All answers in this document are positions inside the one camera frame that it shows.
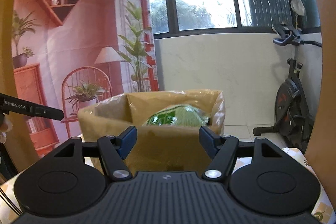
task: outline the red chair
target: red chair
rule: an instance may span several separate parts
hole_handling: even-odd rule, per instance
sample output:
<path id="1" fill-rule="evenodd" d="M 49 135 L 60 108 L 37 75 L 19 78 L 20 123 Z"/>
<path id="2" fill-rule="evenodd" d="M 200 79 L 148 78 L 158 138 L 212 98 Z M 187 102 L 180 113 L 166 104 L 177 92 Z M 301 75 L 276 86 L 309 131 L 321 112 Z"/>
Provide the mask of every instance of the red chair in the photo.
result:
<path id="1" fill-rule="evenodd" d="M 110 80 L 105 72 L 95 67 L 81 67 L 72 72 L 70 72 L 67 77 L 65 77 L 62 83 L 62 103 L 64 119 L 61 123 L 65 123 L 65 127 L 68 132 L 68 137 L 70 138 L 70 122 L 77 122 L 77 112 L 79 110 L 78 104 L 72 104 L 66 98 L 74 95 L 75 92 L 72 86 L 82 85 L 82 81 L 85 83 L 97 84 L 103 87 L 107 92 L 98 96 L 98 102 L 110 98 L 112 96 L 112 87 Z"/>

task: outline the green snack bag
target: green snack bag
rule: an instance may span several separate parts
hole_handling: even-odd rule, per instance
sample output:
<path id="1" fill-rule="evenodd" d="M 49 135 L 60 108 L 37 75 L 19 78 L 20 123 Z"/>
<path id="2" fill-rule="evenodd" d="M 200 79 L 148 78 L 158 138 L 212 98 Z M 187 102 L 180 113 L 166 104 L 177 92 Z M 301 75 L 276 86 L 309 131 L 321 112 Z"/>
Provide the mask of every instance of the green snack bag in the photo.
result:
<path id="1" fill-rule="evenodd" d="M 143 125 L 201 127 L 207 125 L 209 118 L 209 114 L 192 105 L 173 105 L 155 113 Z"/>

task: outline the ridged black surface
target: ridged black surface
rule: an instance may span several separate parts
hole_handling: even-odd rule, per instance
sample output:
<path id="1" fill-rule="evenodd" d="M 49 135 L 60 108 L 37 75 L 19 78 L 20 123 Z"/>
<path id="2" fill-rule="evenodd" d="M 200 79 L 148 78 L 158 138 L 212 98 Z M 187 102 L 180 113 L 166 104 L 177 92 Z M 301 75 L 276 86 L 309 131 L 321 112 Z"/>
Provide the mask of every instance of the ridged black surface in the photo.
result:
<path id="1" fill-rule="evenodd" d="M 77 215 L 41 218 L 25 213 L 15 221 L 15 224 L 61 223 L 317 224 L 319 222 L 309 213 L 287 218 L 254 214 L 231 200 L 221 184 L 201 180 L 195 172 L 139 172 L 128 182 L 112 184 L 96 205 Z"/>

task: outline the patterned tablecloth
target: patterned tablecloth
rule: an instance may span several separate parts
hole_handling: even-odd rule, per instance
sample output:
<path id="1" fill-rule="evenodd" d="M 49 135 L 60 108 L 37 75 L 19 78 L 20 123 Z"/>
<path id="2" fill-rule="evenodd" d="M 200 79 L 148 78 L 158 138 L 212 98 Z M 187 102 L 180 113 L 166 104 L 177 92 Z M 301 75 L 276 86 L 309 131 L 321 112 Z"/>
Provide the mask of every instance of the patterned tablecloth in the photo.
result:
<path id="1" fill-rule="evenodd" d="M 303 154 L 300 152 L 300 150 L 296 148 L 283 148 L 283 151 L 285 151 L 287 154 L 289 154 L 292 158 L 297 160 L 299 163 L 301 163 L 304 167 L 306 167 L 309 171 L 311 171 L 315 175 L 313 169 L 310 167 L 309 163 L 307 162 Z M 252 158 L 238 158 L 234 171 L 245 165 L 250 164 L 251 160 Z M 85 163 L 93 166 L 91 160 L 88 158 L 85 158 Z M 16 204 L 16 206 L 18 206 L 18 204 L 13 193 L 13 186 L 18 176 L 19 175 L 16 175 L 8 182 L 0 186 L 2 190 L 4 190 L 6 195 Z M 336 222 L 336 215 L 334 209 L 332 208 L 331 202 L 329 201 L 329 198 L 325 193 L 322 185 L 321 185 L 320 197 L 311 214 L 315 216 L 318 220 L 320 220 L 321 223 L 324 224 L 334 224 Z M 17 215 L 6 205 L 6 203 L 2 199 L 0 199 L 1 222 L 3 224 L 9 224 L 12 223 L 16 218 Z"/>

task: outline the white fan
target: white fan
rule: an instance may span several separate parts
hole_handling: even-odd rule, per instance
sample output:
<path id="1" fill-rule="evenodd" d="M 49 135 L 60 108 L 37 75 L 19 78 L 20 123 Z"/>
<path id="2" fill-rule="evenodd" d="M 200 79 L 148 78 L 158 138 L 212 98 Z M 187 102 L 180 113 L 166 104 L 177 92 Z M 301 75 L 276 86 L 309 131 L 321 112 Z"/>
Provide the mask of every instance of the white fan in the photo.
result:
<path id="1" fill-rule="evenodd" d="M 298 27 L 297 18 L 298 16 L 305 15 L 305 6 L 303 5 L 301 0 L 292 0 L 291 7 L 292 7 L 292 10 L 295 12 L 295 19 L 296 19 L 295 28 L 297 29 Z"/>

